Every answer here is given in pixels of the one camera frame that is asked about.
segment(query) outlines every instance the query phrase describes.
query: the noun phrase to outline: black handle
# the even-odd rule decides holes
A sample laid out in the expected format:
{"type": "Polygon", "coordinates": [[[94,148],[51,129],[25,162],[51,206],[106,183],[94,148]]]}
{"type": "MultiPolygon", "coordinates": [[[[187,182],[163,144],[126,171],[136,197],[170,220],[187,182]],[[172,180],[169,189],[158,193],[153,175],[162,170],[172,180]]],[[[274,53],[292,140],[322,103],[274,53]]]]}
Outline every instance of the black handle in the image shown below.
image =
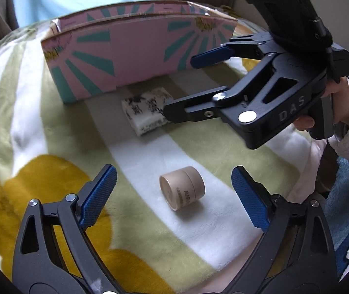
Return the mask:
{"type": "Polygon", "coordinates": [[[331,96],[320,98],[309,110],[315,126],[308,130],[313,139],[327,139],[334,135],[333,101],[331,96]]]}

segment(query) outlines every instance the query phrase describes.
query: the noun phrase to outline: pink box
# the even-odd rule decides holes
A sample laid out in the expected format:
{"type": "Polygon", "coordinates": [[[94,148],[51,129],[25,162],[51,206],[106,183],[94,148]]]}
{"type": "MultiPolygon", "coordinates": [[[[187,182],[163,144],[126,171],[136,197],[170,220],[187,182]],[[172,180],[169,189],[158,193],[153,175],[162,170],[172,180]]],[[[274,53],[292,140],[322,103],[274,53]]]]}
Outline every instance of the pink box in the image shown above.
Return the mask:
{"type": "Polygon", "coordinates": [[[55,20],[42,48],[63,102],[74,103],[189,69],[192,56],[227,42],[236,24],[191,2],[123,3],[55,20]]]}

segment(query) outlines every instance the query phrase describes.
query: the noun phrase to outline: blue fuzzy fabric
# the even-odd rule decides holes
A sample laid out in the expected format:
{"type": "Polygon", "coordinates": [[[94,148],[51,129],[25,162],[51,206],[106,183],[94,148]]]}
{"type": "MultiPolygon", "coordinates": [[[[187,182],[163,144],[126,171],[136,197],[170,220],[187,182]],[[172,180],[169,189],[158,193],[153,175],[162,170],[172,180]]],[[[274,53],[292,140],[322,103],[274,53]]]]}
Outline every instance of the blue fuzzy fabric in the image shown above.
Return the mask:
{"type": "Polygon", "coordinates": [[[349,234],[349,162],[339,157],[338,165],[337,179],[324,210],[335,250],[349,234]]]}

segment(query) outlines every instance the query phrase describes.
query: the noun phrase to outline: blanket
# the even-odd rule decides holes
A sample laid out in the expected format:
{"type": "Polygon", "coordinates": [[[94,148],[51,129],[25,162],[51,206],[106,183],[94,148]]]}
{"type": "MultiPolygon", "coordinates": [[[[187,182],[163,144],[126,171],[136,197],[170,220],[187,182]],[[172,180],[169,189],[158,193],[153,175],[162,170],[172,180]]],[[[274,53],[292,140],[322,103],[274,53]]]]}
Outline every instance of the blanket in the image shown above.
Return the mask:
{"type": "MultiPolygon", "coordinates": [[[[138,293],[221,291],[261,235],[231,187],[232,169],[243,165],[270,193],[302,202],[314,190],[325,142],[290,126],[249,150],[219,119],[168,124],[138,137],[122,111],[124,98],[156,87],[179,98],[232,86],[256,61],[232,58],[64,105],[40,45],[49,25],[36,23],[0,41],[1,270],[11,279],[30,199],[59,201],[112,164],[117,185],[87,235],[120,285],[138,293]],[[158,178],[185,166],[200,172],[206,193],[174,212],[158,178]]],[[[69,271],[79,276],[61,228],[55,232],[69,271]]]]}

